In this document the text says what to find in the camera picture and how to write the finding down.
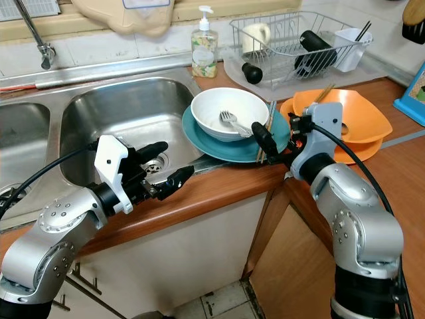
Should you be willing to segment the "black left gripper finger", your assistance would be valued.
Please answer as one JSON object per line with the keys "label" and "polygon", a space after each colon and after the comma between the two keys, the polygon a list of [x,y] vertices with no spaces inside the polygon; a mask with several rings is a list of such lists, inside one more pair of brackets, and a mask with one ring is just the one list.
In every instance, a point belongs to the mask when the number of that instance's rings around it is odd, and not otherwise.
{"label": "black left gripper finger", "polygon": [[157,193],[154,197],[157,199],[166,199],[170,197],[170,195],[174,194],[188,182],[188,179],[193,176],[194,172],[194,166],[185,166],[177,169],[171,173],[164,182],[154,185],[154,188],[157,189]]}
{"label": "black left gripper finger", "polygon": [[157,141],[151,145],[143,146],[142,148],[133,151],[131,158],[138,162],[149,162],[154,160],[164,151],[167,151],[168,143],[166,141]]}

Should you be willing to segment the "white ceramic bowl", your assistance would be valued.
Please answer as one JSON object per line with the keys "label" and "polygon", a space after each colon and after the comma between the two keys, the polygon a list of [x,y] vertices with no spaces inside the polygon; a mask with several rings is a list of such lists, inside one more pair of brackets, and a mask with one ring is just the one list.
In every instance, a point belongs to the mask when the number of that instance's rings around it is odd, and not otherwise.
{"label": "white ceramic bowl", "polygon": [[247,128],[255,122],[267,124],[270,111],[267,103],[249,91],[237,88],[210,88],[195,95],[189,105],[195,122],[206,134],[220,141],[238,141],[243,137],[230,124],[221,121],[223,110],[234,114],[237,122]]}

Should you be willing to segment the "metal sink drain strainer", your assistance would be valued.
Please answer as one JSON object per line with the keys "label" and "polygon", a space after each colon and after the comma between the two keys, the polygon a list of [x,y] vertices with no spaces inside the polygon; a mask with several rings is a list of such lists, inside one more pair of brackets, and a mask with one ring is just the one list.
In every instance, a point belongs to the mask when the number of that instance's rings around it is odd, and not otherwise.
{"label": "metal sink drain strainer", "polygon": [[143,164],[143,169],[148,176],[167,172],[170,170],[170,159],[168,158],[167,153],[163,152],[157,155],[157,157],[147,161]]}

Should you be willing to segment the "metal fork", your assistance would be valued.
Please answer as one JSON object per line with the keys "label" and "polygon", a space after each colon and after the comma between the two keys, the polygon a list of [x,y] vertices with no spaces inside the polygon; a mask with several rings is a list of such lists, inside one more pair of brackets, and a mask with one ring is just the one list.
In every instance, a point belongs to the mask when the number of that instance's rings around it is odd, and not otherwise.
{"label": "metal fork", "polygon": [[237,133],[240,134],[240,136],[243,138],[249,138],[253,136],[252,131],[240,124],[240,122],[238,122],[237,116],[228,110],[222,110],[222,112],[219,113],[219,118],[221,121],[225,122],[225,124],[231,125],[231,127],[234,128],[234,130],[236,130]]}

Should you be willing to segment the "teal plate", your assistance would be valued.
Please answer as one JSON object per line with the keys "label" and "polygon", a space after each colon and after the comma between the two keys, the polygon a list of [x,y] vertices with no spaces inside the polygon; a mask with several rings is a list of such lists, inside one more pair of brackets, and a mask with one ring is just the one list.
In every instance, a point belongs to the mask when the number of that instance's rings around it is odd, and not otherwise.
{"label": "teal plate", "polygon": [[[291,128],[285,116],[279,112],[273,114],[273,124],[270,133],[279,152],[288,145],[291,137]],[[221,141],[204,132],[195,121],[191,110],[186,108],[182,117],[183,133],[191,141],[195,148],[210,155],[213,158],[229,162],[255,162],[259,152],[259,146],[253,139],[239,141]]]}

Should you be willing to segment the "stainless steel double sink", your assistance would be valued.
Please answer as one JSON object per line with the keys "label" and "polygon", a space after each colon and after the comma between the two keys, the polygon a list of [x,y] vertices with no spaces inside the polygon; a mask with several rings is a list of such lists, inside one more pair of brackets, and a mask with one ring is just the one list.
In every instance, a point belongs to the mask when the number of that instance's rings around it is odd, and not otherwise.
{"label": "stainless steel double sink", "polygon": [[2,198],[46,164],[109,134],[141,148],[166,141],[170,170],[195,165],[201,152],[183,133],[182,116],[200,91],[186,70],[167,70],[49,89],[1,100]]}

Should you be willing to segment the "black bottle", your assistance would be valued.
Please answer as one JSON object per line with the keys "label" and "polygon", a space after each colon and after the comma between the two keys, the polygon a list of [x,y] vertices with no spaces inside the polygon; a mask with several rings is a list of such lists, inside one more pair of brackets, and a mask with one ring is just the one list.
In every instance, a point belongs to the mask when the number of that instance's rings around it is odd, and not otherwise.
{"label": "black bottle", "polygon": [[338,60],[337,49],[332,48],[319,35],[313,31],[304,31],[299,43],[307,52],[297,56],[294,70],[298,76],[307,77],[315,75]]}

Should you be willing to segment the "translucent grey drain tray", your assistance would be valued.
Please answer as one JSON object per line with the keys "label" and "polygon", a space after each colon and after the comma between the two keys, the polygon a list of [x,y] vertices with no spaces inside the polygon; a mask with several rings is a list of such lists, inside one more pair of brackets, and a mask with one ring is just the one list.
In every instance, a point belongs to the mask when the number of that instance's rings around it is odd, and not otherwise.
{"label": "translucent grey drain tray", "polygon": [[331,83],[337,88],[342,88],[386,76],[386,72],[373,66],[359,66],[352,72],[339,72],[332,66],[326,73],[304,79],[286,75],[279,77],[273,75],[270,70],[265,70],[263,72],[263,80],[258,84],[252,84],[246,80],[242,71],[243,64],[243,60],[237,60],[230,53],[222,58],[222,69],[231,80],[267,102],[285,100],[286,98],[294,97],[297,92],[322,89]]}

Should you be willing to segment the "white cutlery holder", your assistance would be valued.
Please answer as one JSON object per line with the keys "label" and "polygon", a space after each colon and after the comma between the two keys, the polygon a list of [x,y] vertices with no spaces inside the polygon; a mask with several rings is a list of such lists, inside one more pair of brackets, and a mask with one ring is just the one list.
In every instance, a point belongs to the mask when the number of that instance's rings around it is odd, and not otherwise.
{"label": "white cutlery holder", "polygon": [[337,49],[335,67],[340,72],[351,72],[358,66],[365,48],[373,41],[373,34],[358,28],[336,31],[333,46]]}

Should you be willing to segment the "cream mug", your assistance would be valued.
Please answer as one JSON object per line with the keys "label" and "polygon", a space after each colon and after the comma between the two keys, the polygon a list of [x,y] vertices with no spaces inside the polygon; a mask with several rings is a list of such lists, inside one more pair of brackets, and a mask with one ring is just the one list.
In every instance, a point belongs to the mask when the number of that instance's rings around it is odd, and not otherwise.
{"label": "cream mug", "polygon": [[255,51],[264,51],[272,37],[267,23],[254,23],[242,28],[240,42],[243,54],[252,54]]}

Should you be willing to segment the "wooden cabinet door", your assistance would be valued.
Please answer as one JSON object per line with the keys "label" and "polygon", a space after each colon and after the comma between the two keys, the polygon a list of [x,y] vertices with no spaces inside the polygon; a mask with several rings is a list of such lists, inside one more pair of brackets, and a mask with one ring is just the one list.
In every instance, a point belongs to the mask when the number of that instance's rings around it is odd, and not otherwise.
{"label": "wooden cabinet door", "polygon": [[330,233],[304,189],[269,191],[242,278],[263,319],[330,319],[336,265]]}

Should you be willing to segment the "beige cutting board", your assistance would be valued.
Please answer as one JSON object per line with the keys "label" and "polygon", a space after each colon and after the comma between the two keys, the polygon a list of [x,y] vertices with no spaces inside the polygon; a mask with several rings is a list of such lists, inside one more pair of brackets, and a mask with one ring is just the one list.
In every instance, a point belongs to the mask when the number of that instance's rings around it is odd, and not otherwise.
{"label": "beige cutting board", "polygon": [[89,19],[121,35],[161,37],[172,25],[175,0],[72,0]]}

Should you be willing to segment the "chrome faucet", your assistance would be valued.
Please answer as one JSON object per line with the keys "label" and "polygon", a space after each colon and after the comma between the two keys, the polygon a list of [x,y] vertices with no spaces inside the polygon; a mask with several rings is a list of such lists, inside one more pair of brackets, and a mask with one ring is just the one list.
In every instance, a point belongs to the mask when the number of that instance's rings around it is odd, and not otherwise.
{"label": "chrome faucet", "polygon": [[41,55],[42,69],[50,70],[52,67],[52,64],[54,64],[54,58],[56,55],[54,47],[50,43],[46,43],[40,36],[39,31],[37,30],[37,28],[35,27],[35,24],[33,23],[33,18],[31,18],[31,16],[29,15],[29,12],[27,11],[27,6],[25,6],[24,1],[13,0],[13,2],[15,3],[23,21],[27,25],[27,28],[30,30],[31,34],[33,35],[35,43],[37,44],[37,49],[39,50]]}

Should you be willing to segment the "black and tan brush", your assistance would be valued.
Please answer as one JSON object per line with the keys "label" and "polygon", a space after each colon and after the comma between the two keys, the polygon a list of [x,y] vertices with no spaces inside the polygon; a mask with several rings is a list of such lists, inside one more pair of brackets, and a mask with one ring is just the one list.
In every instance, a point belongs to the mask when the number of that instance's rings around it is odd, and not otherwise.
{"label": "black and tan brush", "polygon": [[408,0],[402,13],[402,37],[425,45],[425,0]]}

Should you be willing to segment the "white plastic grid basket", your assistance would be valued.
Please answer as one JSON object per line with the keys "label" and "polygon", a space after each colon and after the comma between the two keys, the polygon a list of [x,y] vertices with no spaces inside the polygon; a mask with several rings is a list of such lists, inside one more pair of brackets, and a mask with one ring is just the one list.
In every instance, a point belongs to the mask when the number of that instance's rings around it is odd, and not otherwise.
{"label": "white plastic grid basket", "polygon": [[16,0],[0,0],[0,21],[22,19]]}

